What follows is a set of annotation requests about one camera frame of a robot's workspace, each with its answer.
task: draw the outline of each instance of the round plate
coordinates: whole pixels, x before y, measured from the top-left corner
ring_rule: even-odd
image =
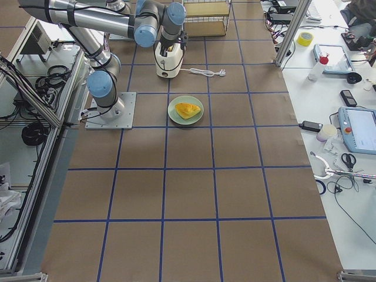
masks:
[[[194,105],[200,107],[201,111],[198,114],[192,116],[189,119],[183,119],[181,116],[179,116],[179,114],[175,110],[175,105],[179,104],[179,103],[194,104]],[[176,123],[178,123],[180,125],[191,125],[192,123],[198,122],[202,118],[202,116],[204,115],[204,106],[202,105],[201,101],[198,100],[195,97],[192,97],[192,96],[179,96],[179,97],[173,99],[170,102],[169,107],[167,108],[167,111],[169,113],[169,117],[174,122],[176,122]]]

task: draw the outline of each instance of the scissors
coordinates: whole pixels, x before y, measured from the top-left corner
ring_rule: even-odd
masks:
[[[332,169],[330,166],[329,166],[329,164],[328,164],[328,162],[323,158],[323,157],[320,157],[320,156],[318,156],[318,155],[316,155],[314,152],[310,152],[310,154],[312,155],[312,156],[314,156],[316,159],[319,159],[320,161],[322,161],[323,163],[324,163],[324,165],[325,165],[325,169],[324,169],[324,171],[325,171],[325,173],[326,173],[326,175],[325,176],[319,176],[319,175],[315,175],[314,174],[314,177],[315,178],[317,178],[317,179],[328,179],[329,177],[331,177],[331,176],[333,176],[333,175],[347,175],[347,176],[352,176],[352,177],[360,177],[360,178],[367,178],[367,179],[376,179],[376,175],[371,175],[371,174],[363,174],[363,173],[355,173],[355,172],[353,172],[353,167],[354,167],[354,165],[356,164],[356,158],[354,157],[354,155],[352,155],[352,154],[347,154],[347,153],[345,153],[345,154],[342,154],[342,156],[341,156],[341,159],[342,159],[342,161],[346,164],[346,162],[348,162],[349,163],[349,166],[352,166],[352,168],[349,168],[348,166],[347,166],[347,164],[346,164],[346,166],[349,168],[349,170],[351,170],[350,172],[345,172],[345,171],[343,171],[343,170],[334,170],[334,169]]]

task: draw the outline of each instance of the brown tile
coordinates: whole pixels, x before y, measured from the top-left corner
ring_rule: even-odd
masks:
[[[119,142],[119,130],[80,127],[69,167],[115,167]]]
[[[206,54],[208,63],[241,63],[237,41],[208,41]]]
[[[325,216],[310,168],[266,169],[266,179],[274,216]]]
[[[55,219],[106,219],[113,175],[114,171],[68,171]]]
[[[163,167],[164,128],[133,128],[124,132],[119,167]]]
[[[220,281],[215,222],[166,222],[163,281]]]
[[[0,51],[5,58],[11,53],[18,37],[25,28],[1,28],[0,27]]]
[[[270,217],[261,169],[216,170],[219,217]]]
[[[154,58],[154,50],[153,47],[144,48],[141,46],[137,46],[136,54],[135,54],[135,63],[137,64],[151,64],[150,68],[155,69],[155,58]]]
[[[164,212],[166,219],[215,218],[213,171],[167,171]]]
[[[211,94],[213,126],[253,125],[248,94]]]
[[[264,19],[264,12],[259,2],[233,3],[235,19]]]
[[[138,94],[134,126],[165,126],[167,118],[167,94]]]
[[[117,77],[116,90],[118,92],[126,92],[129,83],[129,74],[131,66],[122,66],[119,76]]]
[[[235,21],[229,21],[229,25],[227,27],[225,36],[207,36],[206,41],[210,41],[210,40],[237,40]]]
[[[276,50],[271,41],[241,41],[244,63],[273,63]]]
[[[18,1],[2,1],[0,26],[26,26],[31,16],[18,6]]]
[[[109,41],[109,46],[111,52],[119,57],[121,63],[133,62],[136,47],[134,41]]]
[[[275,64],[246,66],[246,73],[252,92],[287,92],[282,71]]]
[[[209,66],[213,72],[218,72],[221,68],[226,70],[226,75],[209,78],[210,92],[247,92],[243,66]]]
[[[111,218],[160,219],[162,191],[161,170],[117,171]]]
[[[240,40],[268,40],[267,42],[272,44],[270,32],[265,28],[264,21],[236,21],[236,27]]]
[[[224,281],[282,281],[270,221],[221,221],[220,234]]]
[[[41,272],[54,282],[96,281],[106,223],[55,223]]]
[[[253,128],[215,128],[213,139],[216,167],[260,165]]]
[[[167,167],[212,167],[209,129],[171,128],[168,134]]]
[[[252,94],[254,120],[257,125],[296,125],[288,93]]]
[[[309,165],[299,127],[257,129],[265,166]]]
[[[337,281],[342,267],[326,219],[275,224],[286,281]]]
[[[130,80],[130,91],[167,93],[168,79],[157,76],[156,67],[134,66]]]
[[[205,44],[203,41],[188,41],[187,49],[184,54],[182,67],[187,69],[188,66],[184,67],[184,65],[187,63],[188,64],[206,63]]]
[[[158,281],[160,223],[109,225],[101,281]]]
[[[198,122],[196,122],[192,126],[209,126],[210,125],[210,121],[209,121],[209,98],[208,98],[207,94],[189,94],[189,93],[188,94],[170,94],[170,102],[173,99],[175,99],[179,96],[183,96],[183,95],[188,95],[188,96],[198,98],[198,100],[200,100],[200,102],[204,106],[204,115],[201,117],[201,119]],[[180,126],[180,125],[178,125],[177,123],[174,123],[171,119],[169,119],[169,126]]]
[[[206,69],[203,65],[182,66],[182,69]],[[187,70],[180,70],[179,74],[170,80],[170,92],[189,93],[204,92],[207,93],[207,78],[204,75],[190,73]]]

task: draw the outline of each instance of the person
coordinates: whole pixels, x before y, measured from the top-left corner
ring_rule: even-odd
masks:
[[[351,0],[341,14],[356,38],[367,36],[376,25],[376,0]]]

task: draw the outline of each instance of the yellow tape roll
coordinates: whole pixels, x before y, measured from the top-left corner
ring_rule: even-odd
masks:
[[[309,44],[311,44],[312,40],[313,35],[311,33],[301,32],[296,42],[298,42],[301,46],[308,46]]]

